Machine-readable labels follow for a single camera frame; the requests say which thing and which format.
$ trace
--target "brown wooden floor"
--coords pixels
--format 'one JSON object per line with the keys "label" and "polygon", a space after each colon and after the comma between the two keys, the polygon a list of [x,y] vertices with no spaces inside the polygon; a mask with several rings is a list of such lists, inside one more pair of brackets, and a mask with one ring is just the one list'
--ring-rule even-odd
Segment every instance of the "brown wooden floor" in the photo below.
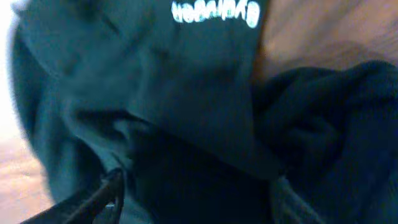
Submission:
{"label": "brown wooden floor", "polygon": [[[398,0],[274,0],[257,79],[298,66],[398,65]],[[0,142],[0,217],[17,223],[51,206],[40,164],[21,138]]]}

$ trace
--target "wooden surface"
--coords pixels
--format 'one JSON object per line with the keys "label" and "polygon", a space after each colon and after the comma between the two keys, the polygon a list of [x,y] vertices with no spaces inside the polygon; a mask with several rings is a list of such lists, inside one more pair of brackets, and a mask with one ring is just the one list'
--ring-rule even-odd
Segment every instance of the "wooden surface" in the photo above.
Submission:
{"label": "wooden surface", "polygon": [[[398,65],[398,0],[275,0],[256,80],[299,66],[343,69],[370,59]],[[0,217],[18,223],[51,206],[40,164],[21,138],[0,142]]]}

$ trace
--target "fabric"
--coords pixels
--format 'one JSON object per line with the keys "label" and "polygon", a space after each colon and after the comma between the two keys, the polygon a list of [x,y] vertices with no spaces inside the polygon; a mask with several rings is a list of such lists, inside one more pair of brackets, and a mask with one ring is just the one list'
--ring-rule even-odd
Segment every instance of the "fabric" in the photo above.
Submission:
{"label": "fabric", "polygon": [[121,223],[278,222],[282,198],[297,222],[396,219],[397,69],[298,68],[251,86],[266,2],[206,6],[221,2],[213,17],[193,16],[200,0],[21,13],[13,94],[54,200],[121,167]]}

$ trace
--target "logo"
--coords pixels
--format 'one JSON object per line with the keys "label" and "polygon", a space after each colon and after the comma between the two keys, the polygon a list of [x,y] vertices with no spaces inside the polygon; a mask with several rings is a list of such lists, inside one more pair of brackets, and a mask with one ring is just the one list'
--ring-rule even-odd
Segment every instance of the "logo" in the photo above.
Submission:
{"label": "logo", "polygon": [[192,23],[203,22],[208,19],[222,18],[238,19],[241,17],[252,29],[256,28],[260,19],[260,5],[255,1],[239,0],[215,0],[208,1],[196,0],[193,6],[189,3],[172,3],[172,14],[176,22]]}

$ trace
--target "clothing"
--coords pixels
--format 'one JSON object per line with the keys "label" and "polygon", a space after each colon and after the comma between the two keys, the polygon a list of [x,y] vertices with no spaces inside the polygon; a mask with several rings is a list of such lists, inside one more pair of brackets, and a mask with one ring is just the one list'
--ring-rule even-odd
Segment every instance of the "clothing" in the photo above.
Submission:
{"label": "clothing", "polygon": [[271,222],[282,176],[327,223],[396,219],[369,206],[397,203],[381,190],[396,189],[394,66],[251,86],[265,1],[246,21],[227,7],[196,18],[203,1],[89,2],[32,1],[12,49],[16,106],[56,202],[122,167],[121,223]]}

